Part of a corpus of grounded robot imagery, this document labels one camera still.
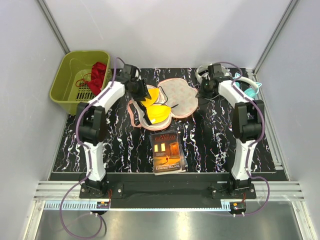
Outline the yellow bra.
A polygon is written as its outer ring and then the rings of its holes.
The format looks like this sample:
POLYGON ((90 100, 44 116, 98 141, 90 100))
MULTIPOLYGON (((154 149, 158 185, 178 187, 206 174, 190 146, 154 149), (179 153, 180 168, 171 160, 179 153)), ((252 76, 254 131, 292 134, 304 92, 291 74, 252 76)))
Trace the yellow bra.
POLYGON ((161 86, 159 88, 149 88, 148 92, 151 99, 147 98, 143 101, 138 101, 137 105, 144 113, 143 118, 146 123, 150 126, 165 121, 169 117, 172 109, 177 107, 178 104, 173 106, 167 105, 169 98, 161 86), (157 102, 161 96, 160 93, 163 93, 166 98, 163 103, 157 102))

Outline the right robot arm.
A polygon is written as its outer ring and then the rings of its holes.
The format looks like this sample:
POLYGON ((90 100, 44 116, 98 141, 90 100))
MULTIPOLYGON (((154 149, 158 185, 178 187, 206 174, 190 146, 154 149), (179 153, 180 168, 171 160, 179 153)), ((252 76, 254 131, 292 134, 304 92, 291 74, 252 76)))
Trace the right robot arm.
POLYGON ((265 135, 265 105, 248 90, 242 90, 237 82, 247 83, 255 94, 259 92, 260 84, 244 77, 241 70, 232 75, 223 62, 201 65, 196 70, 196 78, 200 83, 197 98, 212 99, 219 95, 233 107, 232 134, 236 139, 236 150, 226 192, 232 198, 242 198, 251 190, 254 151, 265 135))

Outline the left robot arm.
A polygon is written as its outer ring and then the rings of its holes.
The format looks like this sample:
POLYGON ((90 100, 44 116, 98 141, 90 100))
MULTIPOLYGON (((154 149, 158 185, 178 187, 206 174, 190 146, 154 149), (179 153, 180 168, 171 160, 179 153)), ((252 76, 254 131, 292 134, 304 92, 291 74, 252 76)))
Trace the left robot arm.
POLYGON ((77 105, 75 133, 78 144, 83 147, 86 160, 86 176, 79 183, 83 193, 97 198, 111 193, 108 189, 102 150, 107 135, 106 113, 125 93, 129 93, 145 117, 147 110, 142 101, 150 100, 151 95, 141 77, 141 70, 130 64, 125 64, 119 73, 114 72, 112 80, 94 99, 77 105))

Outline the pink patterned mesh laundry bag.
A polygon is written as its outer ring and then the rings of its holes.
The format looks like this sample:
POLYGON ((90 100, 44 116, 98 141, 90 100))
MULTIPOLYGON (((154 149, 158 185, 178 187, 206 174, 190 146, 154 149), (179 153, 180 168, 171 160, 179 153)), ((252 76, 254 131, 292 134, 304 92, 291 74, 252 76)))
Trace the pink patterned mesh laundry bag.
MULTIPOLYGON (((135 128, 144 128, 149 131, 160 131, 166 129, 172 122, 172 119, 184 119, 192 115, 198 108, 198 98, 196 94, 198 91, 189 86, 187 81, 182 78, 169 78, 161 81, 157 86, 147 85, 147 89, 162 87, 168 96, 167 105, 177 107, 171 110, 169 117, 160 123, 148 125, 144 119, 144 113, 139 108, 137 101, 131 99, 127 104, 127 111, 130 116, 131 125, 135 128)), ((166 97, 160 93, 157 102, 163 103, 166 97)))

